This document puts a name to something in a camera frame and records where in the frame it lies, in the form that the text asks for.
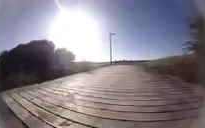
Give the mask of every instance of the tree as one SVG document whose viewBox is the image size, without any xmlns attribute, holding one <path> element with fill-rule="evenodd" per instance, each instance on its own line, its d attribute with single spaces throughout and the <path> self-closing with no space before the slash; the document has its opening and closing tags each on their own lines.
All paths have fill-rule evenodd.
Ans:
<svg viewBox="0 0 205 128">
<path fill-rule="evenodd" d="M 58 48 L 54 53 L 54 66 L 59 69 L 71 69 L 75 55 L 66 48 Z"/>
<path fill-rule="evenodd" d="M 48 40 L 33 40 L 0 53 L 0 78 L 11 74 L 38 74 L 43 77 L 53 64 L 54 44 Z"/>
<path fill-rule="evenodd" d="M 191 30 L 191 40 L 187 41 L 182 50 L 185 54 L 188 53 L 195 53 L 198 52 L 199 46 L 202 43 L 202 38 L 203 38 L 203 29 L 204 29 L 204 21 L 202 17 L 197 16 L 193 18 L 189 18 L 190 23 L 189 23 L 189 28 Z"/>
</svg>

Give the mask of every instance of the wooden boardwalk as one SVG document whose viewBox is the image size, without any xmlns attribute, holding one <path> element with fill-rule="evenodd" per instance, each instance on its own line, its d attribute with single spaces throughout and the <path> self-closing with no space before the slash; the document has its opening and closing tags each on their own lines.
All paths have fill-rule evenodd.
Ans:
<svg viewBox="0 0 205 128">
<path fill-rule="evenodd" d="M 110 66 L 4 92 L 31 128 L 189 128 L 201 89 L 137 66 Z"/>
</svg>

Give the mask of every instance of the grass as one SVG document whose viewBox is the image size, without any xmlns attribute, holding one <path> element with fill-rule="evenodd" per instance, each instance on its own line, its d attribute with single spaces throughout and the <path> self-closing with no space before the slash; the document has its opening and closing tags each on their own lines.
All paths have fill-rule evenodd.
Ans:
<svg viewBox="0 0 205 128">
<path fill-rule="evenodd" d="M 147 71 L 168 74 L 190 83 L 198 83 L 198 63 L 196 55 L 182 55 L 143 62 Z"/>
</svg>

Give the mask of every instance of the dark tree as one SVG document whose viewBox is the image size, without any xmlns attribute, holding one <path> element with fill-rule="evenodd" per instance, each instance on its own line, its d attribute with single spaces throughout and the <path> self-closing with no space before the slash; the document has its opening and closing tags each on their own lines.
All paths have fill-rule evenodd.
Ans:
<svg viewBox="0 0 205 128">
<path fill-rule="evenodd" d="M 66 48 L 58 48 L 54 53 L 54 65 L 59 69 L 70 69 L 73 66 L 75 55 Z"/>
<path fill-rule="evenodd" d="M 54 48 L 55 46 L 51 41 L 33 40 L 27 44 L 20 44 L 9 51 L 1 52 L 1 82 L 4 82 L 3 84 L 10 83 L 8 79 L 9 81 L 12 79 L 12 81 L 20 80 L 22 82 L 22 79 L 25 79 L 25 74 L 33 74 L 34 76 L 28 76 L 28 78 L 34 77 L 35 81 L 44 81 L 46 72 L 53 64 Z"/>
</svg>

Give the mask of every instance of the pole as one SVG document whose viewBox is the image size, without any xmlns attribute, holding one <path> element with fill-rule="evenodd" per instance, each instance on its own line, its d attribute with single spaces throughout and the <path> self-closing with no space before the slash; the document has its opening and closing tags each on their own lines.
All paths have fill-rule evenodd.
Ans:
<svg viewBox="0 0 205 128">
<path fill-rule="evenodd" d="M 109 33 L 110 40 L 110 65 L 112 65 L 112 33 Z"/>
</svg>

